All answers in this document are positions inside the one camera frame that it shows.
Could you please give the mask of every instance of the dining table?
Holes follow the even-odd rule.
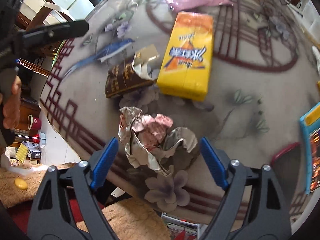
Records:
[[[293,222],[312,196],[306,194],[307,164],[299,119],[320,100],[313,43],[285,0],[227,1],[217,5],[197,1],[195,8],[189,1],[184,9],[213,17],[212,65],[204,101],[165,95],[156,83],[107,98],[108,71],[149,45],[159,54],[148,66],[148,75],[156,80],[178,12],[168,0],[103,0],[85,19],[87,34],[64,42],[39,106],[82,160],[112,137],[118,138],[122,107],[170,117],[173,127],[193,131],[198,144],[205,136],[247,167],[274,167]],[[108,45],[128,40],[128,46],[107,60],[95,57]],[[215,184],[199,147],[190,153],[177,151],[168,161],[173,174],[161,178],[147,165],[133,167],[119,143],[107,179],[156,210],[208,224],[225,192]],[[176,201],[150,193],[166,181]],[[236,217],[239,223],[250,194],[248,186]]]

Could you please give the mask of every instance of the silver screw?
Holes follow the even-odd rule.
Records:
[[[52,38],[54,36],[54,32],[53,31],[49,31],[48,35],[49,35],[50,38]]]
[[[271,167],[270,167],[270,165],[265,164],[265,165],[263,165],[263,169],[264,169],[265,171],[270,171],[270,170],[271,170]]]
[[[86,166],[88,165],[88,162],[87,162],[87,161],[80,161],[80,162],[78,163],[78,165],[79,165],[80,167],[86,167]]]
[[[56,170],[56,166],[53,166],[53,165],[48,168],[49,172],[53,172],[55,170]]]
[[[231,160],[231,165],[232,166],[239,166],[240,162],[238,160]]]

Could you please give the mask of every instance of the pink plastic package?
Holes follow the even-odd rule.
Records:
[[[180,12],[199,6],[232,5],[230,0],[166,0],[173,11]]]

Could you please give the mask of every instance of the blue gripper pad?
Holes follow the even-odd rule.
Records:
[[[116,158],[117,152],[119,149],[118,140],[112,138],[106,146],[98,152],[95,152],[91,158],[98,158],[97,160],[92,160],[95,164],[92,163],[91,158],[89,162],[91,163],[92,170],[92,182],[90,188],[92,190],[97,190],[99,187],[103,186],[103,183],[106,179],[108,171]]]
[[[200,141],[200,152],[207,164],[214,182],[224,191],[229,187],[227,181],[227,167],[230,162],[224,151],[213,148],[205,137]]]

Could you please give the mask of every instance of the human hand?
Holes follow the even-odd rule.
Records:
[[[16,76],[11,87],[12,95],[3,107],[3,127],[5,129],[14,130],[19,124],[21,85],[21,79]],[[0,93],[0,104],[2,103],[2,100],[3,95]]]

